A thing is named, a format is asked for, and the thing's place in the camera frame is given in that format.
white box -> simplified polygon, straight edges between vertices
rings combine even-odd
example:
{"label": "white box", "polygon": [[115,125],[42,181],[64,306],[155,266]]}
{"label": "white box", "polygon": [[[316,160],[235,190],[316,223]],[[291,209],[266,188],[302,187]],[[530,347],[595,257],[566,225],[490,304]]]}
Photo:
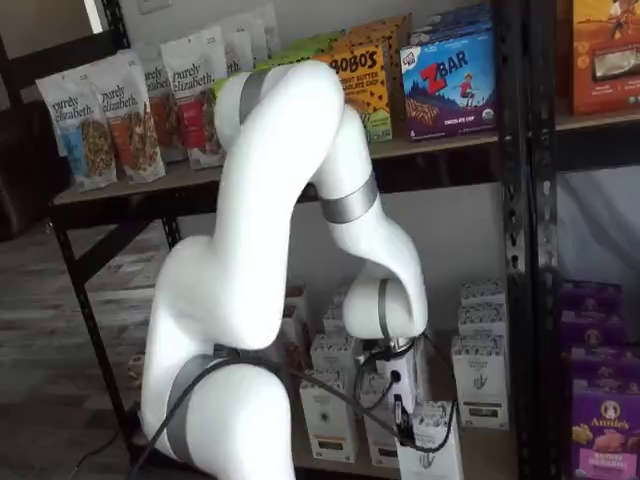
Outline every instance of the white box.
{"label": "white box", "polygon": [[[427,402],[416,407],[412,415],[416,444],[436,447],[447,432],[451,402]],[[447,443],[437,453],[421,453],[398,445],[398,459],[402,480],[463,480],[462,455],[458,437],[458,419],[454,412]]]}
{"label": "white box", "polygon": [[451,356],[462,425],[508,429],[504,339],[456,336]]}
{"label": "white box", "polygon": [[497,278],[466,282],[460,288],[460,303],[465,306],[476,303],[505,303],[505,301],[504,286]]}
{"label": "white box", "polygon": [[311,368],[307,340],[304,335],[304,322],[300,311],[294,305],[284,307],[279,339],[284,348],[284,358],[290,368],[299,372]]}
{"label": "white box", "polygon": [[316,335],[311,345],[311,364],[315,370],[342,370],[347,390],[353,390],[362,346],[354,337],[342,335]]}
{"label": "white box", "polygon": [[302,333],[304,334],[307,350],[311,348],[311,341],[315,333],[315,328],[311,325],[309,318],[309,303],[307,287],[302,284],[289,285],[285,293],[284,304],[293,305],[298,310],[300,320],[302,320]]}
{"label": "white box", "polygon": [[[360,390],[360,402],[362,405],[373,405],[384,393],[388,384],[389,380],[382,375],[370,374],[365,376]],[[395,424],[393,409],[387,402],[383,402],[372,413],[387,425],[393,426]],[[364,417],[364,428],[367,433],[371,463],[376,467],[398,468],[398,451],[395,438],[380,428],[369,417]]]}
{"label": "white box", "polygon": [[507,306],[504,303],[476,303],[458,309],[460,335],[495,335],[504,339],[507,393],[511,391],[509,376],[509,337]]}
{"label": "white box", "polygon": [[[346,393],[346,382],[337,370],[307,370],[309,375]],[[316,385],[303,381],[300,398],[315,458],[355,463],[358,437],[353,410],[342,400]]]}
{"label": "white box", "polygon": [[322,317],[322,325],[327,335],[345,335],[347,330],[342,320],[342,303],[330,306]]}

wooden floor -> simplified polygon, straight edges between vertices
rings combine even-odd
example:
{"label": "wooden floor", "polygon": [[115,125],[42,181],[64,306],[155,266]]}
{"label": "wooden floor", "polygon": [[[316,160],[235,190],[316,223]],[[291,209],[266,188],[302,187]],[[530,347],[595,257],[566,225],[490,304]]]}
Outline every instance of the wooden floor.
{"label": "wooden floor", "polygon": [[[74,232],[76,255],[104,229]],[[166,255],[152,225],[88,285],[123,396],[126,364],[143,351],[152,285]],[[89,336],[53,233],[36,227],[0,244],[0,479],[66,480],[77,460],[116,424]],[[77,480],[123,479],[119,439],[89,460]],[[202,478],[147,471],[141,478]]]}

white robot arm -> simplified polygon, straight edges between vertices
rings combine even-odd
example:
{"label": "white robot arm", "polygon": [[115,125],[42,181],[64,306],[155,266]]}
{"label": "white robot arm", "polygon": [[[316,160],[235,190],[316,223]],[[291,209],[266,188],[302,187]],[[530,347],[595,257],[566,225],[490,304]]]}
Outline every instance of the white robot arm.
{"label": "white robot arm", "polygon": [[[149,437],[212,363],[214,344],[256,350],[275,340],[291,215],[310,181],[336,243],[367,260],[345,300],[348,332],[391,340],[427,324],[420,259],[382,210],[362,123],[331,68],[309,61],[240,74],[215,115],[228,155],[214,234],[180,242],[156,285],[142,389]],[[279,379],[233,365],[195,388],[157,447],[221,480],[291,479],[290,431]]]}

black cable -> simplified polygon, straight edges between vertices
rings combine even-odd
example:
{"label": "black cable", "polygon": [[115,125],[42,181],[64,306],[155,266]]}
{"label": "black cable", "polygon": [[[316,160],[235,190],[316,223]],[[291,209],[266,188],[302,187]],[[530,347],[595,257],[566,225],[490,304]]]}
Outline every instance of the black cable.
{"label": "black cable", "polygon": [[104,444],[102,444],[101,446],[99,446],[98,448],[96,448],[95,450],[91,450],[88,453],[85,453],[82,458],[78,461],[78,463],[76,463],[76,466],[74,467],[73,471],[71,472],[71,474],[69,475],[69,480],[73,480],[73,478],[76,476],[76,474],[78,473],[78,470],[80,470],[80,467],[82,466],[82,464],[90,457],[93,457],[94,455],[98,455],[102,452],[104,452],[107,448],[109,448],[111,445],[113,445],[113,442],[116,441],[116,438],[118,438],[118,435],[120,435],[120,431],[118,430],[117,432],[115,432],[113,434],[113,436]]}
{"label": "black cable", "polygon": [[[189,397],[189,395],[194,390],[194,388],[196,388],[196,386],[202,380],[204,380],[207,376],[209,376],[213,372],[215,372],[217,370],[220,370],[221,368],[224,368],[224,367],[228,367],[228,366],[231,366],[231,365],[239,365],[239,364],[254,365],[256,367],[266,368],[269,371],[278,371],[279,369],[282,368],[281,364],[279,364],[277,362],[272,362],[270,360],[263,359],[263,358],[227,358],[227,359],[220,360],[218,362],[212,363],[207,368],[202,370],[202,372],[200,372],[191,381],[191,383],[189,383],[189,385],[187,385],[187,387],[184,389],[184,391],[177,398],[176,402],[171,406],[171,408],[167,412],[167,415],[165,416],[164,420],[162,421],[162,423],[160,424],[160,426],[158,427],[156,432],[153,434],[153,436],[149,440],[149,444],[147,445],[145,450],[142,452],[142,454],[140,455],[140,457],[136,461],[136,463],[133,466],[133,468],[129,471],[129,474],[127,475],[127,480],[134,480],[135,479],[136,475],[138,474],[138,471],[140,470],[140,467],[142,467],[142,465],[144,464],[145,460],[147,459],[147,457],[149,456],[151,451],[155,448],[156,443],[158,443],[158,440],[160,439],[160,437],[162,436],[162,434],[166,430],[167,426],[169,425],[169,423],[171,423],[171,420],[173,420],[173,417],[176,415],[176,412],[182,406],[184,401]],[[294,377],[297,377],[300,380],[304,380],[306,382],[312,383],[313,385],[316,385],[317,387],[320,387],[323,390],[331,393],[335,397],[339,398],[340,400],[345,402],[347,405],[349,405],[351,408],[353,408],[353,410],[355,410],[360,415],[368,417],[370,420],[372,420],[374,423],[376,423],[380,428],[382,428],[389,435],[391,435],[394,438],[402,441],[403,445],[408,446],[408,447],[410,447],[410,448],[412,448],[412,449],[414,449],[414,450],[416,450],[418,452],[421,452],[421,453],[437,453],[440,450],[442,450],[444,448],[444,446],[447,444],[447,442],[449,441],[449,435],[451,434],[451,426],[453,424],[453,416],[454,416],[453,412],[457,410],[457,400],[454,400],[452,402],[451,413],[449,414],[449,421],[447,423],[447,431],[445,433],[445,436],[444,436],[444,439],[442,440],[442,442],[440,442],[437,446],[435,446],[433,448],[421,447],[421,446],[417,445],[413,440],[405,440],[404,438],[402,438],[400,435],[398,435],[398,433],[395,431],[395,429],[393,427],[391,427],[390,425],[386,424],[384,421],[382,421],[380,418],[378,418],[372,412],[370,412],[369,410],[364,408],[362,405],[360,405],[358,402],[356,402],[353,398],[349,397],[348,395],[345,395],[343,392],[341,392],[341,391],[339,391],[339,390],[327,385],[326,383],[318,380],[315,377],[312,377],[310,375],[306,375],[304,373],[301,373],[301,372],[298,372],[296,370],[290,369],[289,367],[286,367],[286,366],[284,368],[291,375],[293,375]]]}

snack bag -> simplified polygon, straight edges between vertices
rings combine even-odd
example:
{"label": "snack bag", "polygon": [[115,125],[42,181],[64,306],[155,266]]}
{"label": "snack bag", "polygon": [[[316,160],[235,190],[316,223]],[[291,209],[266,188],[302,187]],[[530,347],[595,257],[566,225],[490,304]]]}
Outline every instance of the snack bag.
{"label": "snack bag", "polygon": [[222,165],[224,151],[213,120],[215,96],[209,88],[216,79],[227,76],[222,30],[209,27],[161,48],[191,168]]}
{"label": "snack bag", "polygon": [[36,81],[67,154],[78,190],[116,182],[116,164],[107,121],[82,66]]}
{"label": "snack bag", "polygon": [[187,158],[187,152],[182,144],[178,104],[171,91],[171,82],[167,69],[164,68],[160,47],[138,44],[134,50],[142,61],[162,160],[165,163],[184,160]]}
{"label": "snack bag", "polygon": [[127,178],[152,182],[165,174],[138,55],[125,50],[89,66]]}

